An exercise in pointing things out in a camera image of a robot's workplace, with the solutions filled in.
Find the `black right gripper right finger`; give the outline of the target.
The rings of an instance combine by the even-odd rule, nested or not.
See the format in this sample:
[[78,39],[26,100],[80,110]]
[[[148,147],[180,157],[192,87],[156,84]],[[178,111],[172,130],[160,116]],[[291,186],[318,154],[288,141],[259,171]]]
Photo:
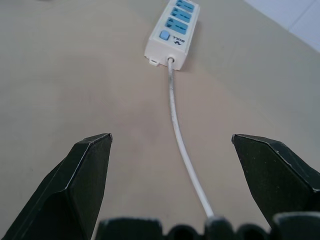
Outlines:
[[250,193],[273,232],[320,230],[320,173],[284,143],[234,134]]

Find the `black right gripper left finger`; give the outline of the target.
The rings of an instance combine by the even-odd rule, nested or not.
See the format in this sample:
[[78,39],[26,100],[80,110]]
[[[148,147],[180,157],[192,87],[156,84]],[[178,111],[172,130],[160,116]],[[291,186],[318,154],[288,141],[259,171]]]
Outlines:
[[89,240],[104,198],[113,137],[77,142],[32,194],[5,240]]

